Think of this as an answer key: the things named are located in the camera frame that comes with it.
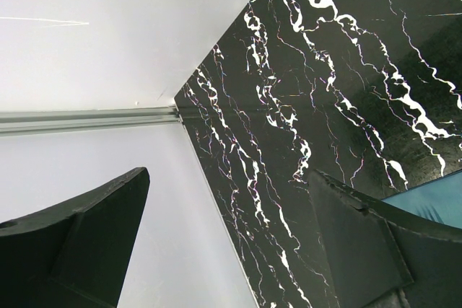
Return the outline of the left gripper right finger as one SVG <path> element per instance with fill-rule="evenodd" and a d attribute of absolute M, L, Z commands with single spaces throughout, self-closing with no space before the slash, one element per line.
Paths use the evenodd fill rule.
<path fill-rule="evenodd" d="M 461 228 L 411 214 L 324 172 L 309 191 L 342 307 L 459 307 Z"/>

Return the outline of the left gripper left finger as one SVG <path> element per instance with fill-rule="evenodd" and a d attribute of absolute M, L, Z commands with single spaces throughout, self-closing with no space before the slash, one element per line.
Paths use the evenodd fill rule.
<path fill-rule="evenodd" d="M 1 223 L 2 307 L 117 307 L 149 191 L 137 167 Z"/>

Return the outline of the blue cloth placemat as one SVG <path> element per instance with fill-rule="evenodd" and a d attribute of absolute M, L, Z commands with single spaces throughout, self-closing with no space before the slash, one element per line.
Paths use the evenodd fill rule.
<path fill-rule="evenodd" d="M 440 224 L 461 228 L 461 171 L 384 198 L 391 206 Z"/>

